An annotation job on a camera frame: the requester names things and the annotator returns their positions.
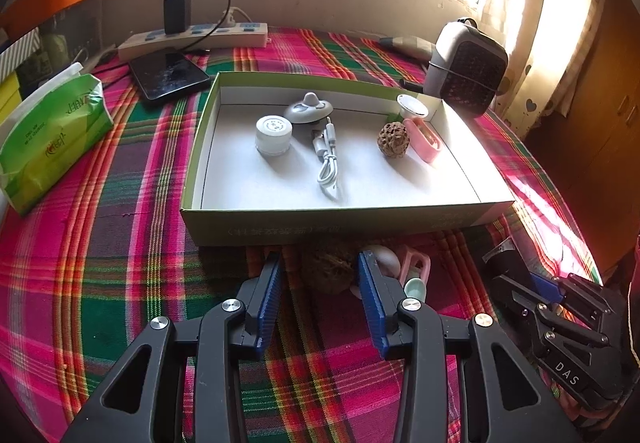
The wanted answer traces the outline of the pink clip with green pad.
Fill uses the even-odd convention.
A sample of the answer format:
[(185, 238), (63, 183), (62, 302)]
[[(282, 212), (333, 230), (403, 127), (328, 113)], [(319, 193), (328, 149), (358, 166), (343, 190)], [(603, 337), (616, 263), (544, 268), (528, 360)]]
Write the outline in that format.
[(402, 245), (398, 249), (400, 274), (398, 281), (408, 298), (425, 302), (431, 274), (431, 258), (423, 252)]

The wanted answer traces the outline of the white mushroom toy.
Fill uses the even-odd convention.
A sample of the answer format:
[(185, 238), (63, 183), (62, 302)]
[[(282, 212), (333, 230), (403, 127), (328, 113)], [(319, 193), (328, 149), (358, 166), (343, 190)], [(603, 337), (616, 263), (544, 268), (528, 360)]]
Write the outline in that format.
[[(361, 251), (370, 251), (378, 263), (378, 268), (385, 276), (398, 278), (400, 275), (400, 262), (395, 252), (392, 249), (383, 245), (368, 245), (361, 248)], [(354, 265), (355, 281), (350, 285), (350, 292), (357, 297), (361, 298), (359, 290), (359, 257), (356, 257)]]

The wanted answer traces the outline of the brown walnut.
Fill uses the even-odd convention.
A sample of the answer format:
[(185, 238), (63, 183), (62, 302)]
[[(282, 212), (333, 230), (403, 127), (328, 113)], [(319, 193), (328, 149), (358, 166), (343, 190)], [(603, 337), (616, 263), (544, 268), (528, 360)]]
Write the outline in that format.
[(356, 281), (356, 255), (352, 245), (333, 239), (306, 244), (300, 248), (299, 271), (309, 288), (337, 295)]
[(402, 122), (389, 122), (378, 133), (376, 144), (387, 158), (399, 158), (406, 154), (410, 143), (409, 133)]

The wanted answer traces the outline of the wooden cabinet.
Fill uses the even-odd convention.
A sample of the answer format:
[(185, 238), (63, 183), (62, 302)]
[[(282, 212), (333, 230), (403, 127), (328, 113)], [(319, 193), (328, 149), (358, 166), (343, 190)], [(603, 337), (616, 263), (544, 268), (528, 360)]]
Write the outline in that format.
[(639, 231), (639, 12), (604, 0), (566, 116), (554, 113), (525, 144), (560, 191), (601, 272)]

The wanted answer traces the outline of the plaid bed cloth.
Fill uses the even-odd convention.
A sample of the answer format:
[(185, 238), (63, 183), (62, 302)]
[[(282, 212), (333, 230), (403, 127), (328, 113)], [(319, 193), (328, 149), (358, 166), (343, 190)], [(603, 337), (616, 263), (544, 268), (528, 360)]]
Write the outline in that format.
[[(51, 442), (150, 319), (204, 314), (265, 257), (255, 247), (198, 250), (186, 233), (180, 197), (204, 96), (150, 108), (125, 68), (100, 76), (113, 129), (35, 209), (9, 212), (1, 226), (1, 375)], [(525, 145), (494, 114), (471, 129), (515, 200), (487, 225), (409, 239), (432, 258), (431, 305), (457, 317), (490, 312), (480, 265), (506, 237), (541, 274), (597, 279), (575, 220)], [(265, 359), (241, 368), (250, 441), (390, 441), (401, 365), (378, 356), (354, 296), (306, 289), (295, 251), (283, 255), (277, 329)]]

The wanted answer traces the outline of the grey mini heater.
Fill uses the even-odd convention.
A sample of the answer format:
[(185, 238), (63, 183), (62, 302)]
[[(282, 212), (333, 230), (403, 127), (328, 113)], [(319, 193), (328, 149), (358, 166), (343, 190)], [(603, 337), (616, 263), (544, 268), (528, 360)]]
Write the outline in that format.
[(447, 23), (428, 61), (423, 93), (444, 100), (459, 115), (482, 116), (498, 93), (509, 58), (472, 18)]

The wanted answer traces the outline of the grey white spinning top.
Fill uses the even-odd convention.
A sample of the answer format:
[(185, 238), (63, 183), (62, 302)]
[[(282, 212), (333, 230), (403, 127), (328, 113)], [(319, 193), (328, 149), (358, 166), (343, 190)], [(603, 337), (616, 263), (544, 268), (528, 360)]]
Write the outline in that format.
[(316, 93), (306, 92), (303, 99), (291, 104), (284, 112), (284, 117), (292, 125), (306, 125), (320, 122), (333, 113), (333, 105), (322, 100)]

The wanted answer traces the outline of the green white cardboard tray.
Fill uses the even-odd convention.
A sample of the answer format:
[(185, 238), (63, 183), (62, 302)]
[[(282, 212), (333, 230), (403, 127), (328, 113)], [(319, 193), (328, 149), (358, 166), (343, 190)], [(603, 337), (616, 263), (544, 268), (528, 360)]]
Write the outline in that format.
[[(297, 126), (286, 151), (256, 145), (257, 122), (308, 92), (330, 102), (337, 180), (318, 183), (314, 128)], [(480, 141), (444, 101), (423, 96), (440, 148), (390, 159), (376, 138), (400, 111), (397, 90), (367, 82), (275, 73), (221, 73), (196, 130), (181, 215), (200, 246), (271, 245), (316, 235), (408, 235), (496, 220), (514, 196)]]

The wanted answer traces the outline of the white round jar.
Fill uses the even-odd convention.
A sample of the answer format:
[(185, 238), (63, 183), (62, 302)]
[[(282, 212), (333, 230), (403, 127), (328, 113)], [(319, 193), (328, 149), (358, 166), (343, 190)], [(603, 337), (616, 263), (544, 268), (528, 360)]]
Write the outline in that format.
[(285, 117), (262, 116), (255, 125), (255, 146), (264, 156), (283, 155), (290, 147), (292, 133), (293, 126)]

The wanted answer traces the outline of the heart pattern curtain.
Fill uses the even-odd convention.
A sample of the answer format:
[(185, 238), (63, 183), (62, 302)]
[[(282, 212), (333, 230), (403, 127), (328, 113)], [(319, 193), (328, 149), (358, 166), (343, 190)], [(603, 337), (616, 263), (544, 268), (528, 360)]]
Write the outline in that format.
[(483, 0), (483, 26), (509, 56), (495, 109), (518, 137), (554, 112), (567, 115), (603, 5), (604, 0)]

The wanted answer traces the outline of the green tissue pack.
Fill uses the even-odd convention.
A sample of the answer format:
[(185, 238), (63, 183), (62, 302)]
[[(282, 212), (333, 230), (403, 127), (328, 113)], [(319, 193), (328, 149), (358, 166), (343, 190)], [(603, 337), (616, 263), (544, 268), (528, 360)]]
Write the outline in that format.
[(1, 124), (1, 192), (21, 216), (112, 130), (99, 78), (78, 62), (47, 81)]

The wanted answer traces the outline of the yellow box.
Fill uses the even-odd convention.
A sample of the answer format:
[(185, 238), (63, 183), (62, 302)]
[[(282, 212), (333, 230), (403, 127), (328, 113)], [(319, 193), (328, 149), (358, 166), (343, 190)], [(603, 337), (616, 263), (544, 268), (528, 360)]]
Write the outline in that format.
[(12, 72), (0, 84), (0, 122), (4, 122), (21, 102), (20, 81)]

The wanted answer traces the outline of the white power strip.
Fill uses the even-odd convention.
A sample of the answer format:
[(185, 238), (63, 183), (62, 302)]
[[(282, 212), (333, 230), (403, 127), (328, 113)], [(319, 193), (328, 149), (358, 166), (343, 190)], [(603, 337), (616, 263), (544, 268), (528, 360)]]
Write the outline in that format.
[(232, 26), (192, 25), (181, 34), (166, 35), (163, 29), (129, 37), (117, 49), (122, 62), (137, 59), (164, 49), (193, 51), (198, 49), (264, 48), (268, 41), (266, 23), (235, 23)]

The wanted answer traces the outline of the striped box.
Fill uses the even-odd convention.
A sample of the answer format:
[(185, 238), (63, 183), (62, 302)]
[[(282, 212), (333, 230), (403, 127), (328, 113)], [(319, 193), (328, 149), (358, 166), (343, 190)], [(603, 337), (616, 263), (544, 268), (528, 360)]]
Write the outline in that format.
[(8, 78), (18, 66), (40, 48), (41, 40), (38, 28), (32, 29), (1, 52), (0, 82)]

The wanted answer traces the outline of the black charger adapter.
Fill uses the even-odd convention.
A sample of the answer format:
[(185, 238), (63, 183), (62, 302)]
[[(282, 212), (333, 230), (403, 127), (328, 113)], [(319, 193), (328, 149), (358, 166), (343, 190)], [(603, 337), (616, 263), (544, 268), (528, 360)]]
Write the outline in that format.
[(166, 35), (184, 33), (191, 26), (191, 0), (164, 0)]

